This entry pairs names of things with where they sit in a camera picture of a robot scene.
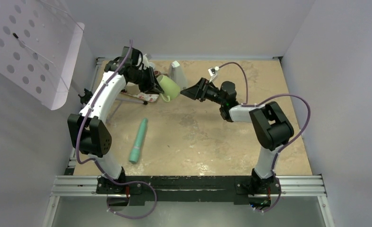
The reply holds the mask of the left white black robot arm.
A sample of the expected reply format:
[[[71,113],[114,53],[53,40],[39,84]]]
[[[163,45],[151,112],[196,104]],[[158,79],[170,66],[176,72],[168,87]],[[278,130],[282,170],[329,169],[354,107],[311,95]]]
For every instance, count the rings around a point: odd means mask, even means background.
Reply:
[[[108,63],[96,91],[81,111],[70,114],[67,120],[77,162],[94,162],[102,176],[109,179],[108,188],[114,193],[126,189],[125,171],[110,153],[112,137],[105,123],[111,106],[128,83],[138,85],[145,94],[164,92],[147,57],[131,46],[125,46],[122,55]]]

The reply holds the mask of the light green mug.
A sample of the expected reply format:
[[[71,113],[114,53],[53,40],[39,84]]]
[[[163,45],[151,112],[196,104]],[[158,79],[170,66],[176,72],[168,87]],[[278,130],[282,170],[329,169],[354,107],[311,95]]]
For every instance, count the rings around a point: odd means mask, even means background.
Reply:
[[[163,101],[170,102],[180,95],[180,87],[166,75],[158,76],[157,81],[164,91],[160,94]]]

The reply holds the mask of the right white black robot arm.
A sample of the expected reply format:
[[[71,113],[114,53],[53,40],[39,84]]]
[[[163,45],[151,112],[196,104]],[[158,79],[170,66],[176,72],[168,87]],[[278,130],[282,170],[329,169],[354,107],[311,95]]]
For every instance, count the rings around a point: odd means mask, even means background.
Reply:
[[[237,101],[235,84],[225,81],[216,87],[206,78],[180,92],[192,100],[209,100],[220,105],[221,117],[227,122],[246,122],[253,125],[261,145],[259,159],[251,172],[250,183],[243,185],[252,193],[263,192],[274,181],[276,153],[294,135],[294,129],[277,102],[261,106],[243,106]]]

